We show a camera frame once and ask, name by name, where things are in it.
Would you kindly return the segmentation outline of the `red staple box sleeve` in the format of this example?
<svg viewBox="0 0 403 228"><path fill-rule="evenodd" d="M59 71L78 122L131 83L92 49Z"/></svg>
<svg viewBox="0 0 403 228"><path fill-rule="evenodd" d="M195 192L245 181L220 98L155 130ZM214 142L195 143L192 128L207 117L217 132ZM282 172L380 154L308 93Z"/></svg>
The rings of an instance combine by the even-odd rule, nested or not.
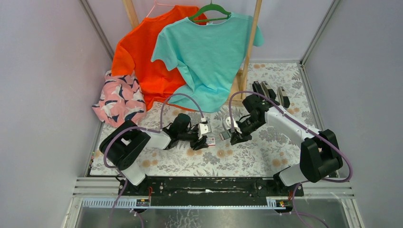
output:
<svg viewBox="0 0 403 228"><path fill-rule="evenodd" d="M204 140L204 145L206 146L216 146L216 140L213 137L207 137Z"/></svg>

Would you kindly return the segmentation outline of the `beige and black stapler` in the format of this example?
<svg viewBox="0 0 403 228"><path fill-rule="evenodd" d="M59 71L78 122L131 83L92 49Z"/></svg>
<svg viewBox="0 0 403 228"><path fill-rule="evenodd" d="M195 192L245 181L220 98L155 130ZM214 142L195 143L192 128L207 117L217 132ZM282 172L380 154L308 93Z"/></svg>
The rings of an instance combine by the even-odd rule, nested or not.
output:
<svg viewBox="0 0 403 228"><path fill-rule="evenodd" d="M270 98L270 99L273 99L273 100L276 99L277 95L276 95L275 91L271 88L271 86L267 83L267 81L262 81L260 83L260 85L262 87L264 95L267 98Z"/></svg>

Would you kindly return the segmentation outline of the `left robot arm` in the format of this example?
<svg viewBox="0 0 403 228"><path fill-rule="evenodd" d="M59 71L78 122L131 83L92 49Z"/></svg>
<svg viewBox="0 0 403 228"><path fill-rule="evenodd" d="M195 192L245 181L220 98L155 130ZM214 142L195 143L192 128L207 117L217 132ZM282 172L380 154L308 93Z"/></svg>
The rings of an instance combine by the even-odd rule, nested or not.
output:
<svg viewBox="0 0 403 228"><path fill-rule="evenodd" d="M191 125L187 114L179 114L172 123L158 131L139 127L128 120L101 142L99 150L130 182L129 189L135 195L142 195L147 191L146 174L136 159L143 149L170 150L180 141L189 142L194 151L204 149L209 147L207 134L210 132L206 118Z"/></svg>

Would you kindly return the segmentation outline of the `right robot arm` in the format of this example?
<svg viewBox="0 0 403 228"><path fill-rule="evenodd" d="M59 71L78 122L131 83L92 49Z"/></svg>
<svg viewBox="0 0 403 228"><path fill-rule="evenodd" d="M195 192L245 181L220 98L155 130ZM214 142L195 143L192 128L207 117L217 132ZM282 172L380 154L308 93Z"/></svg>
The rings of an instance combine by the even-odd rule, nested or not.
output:
<svg viewBox="0 0 403 228"><path fill-rule="evenodd" d="M295 119L273 99L252 92L243 100L249 116L244 121L235 121L230 115L222 125L230 135L231 145L247 142L251 134L264 125L276 128L300 149L299 163L276 173L273 191L286 195L297 183L316 183L343 167L343 158L335 134L331 130L309 128Z"/></svg>

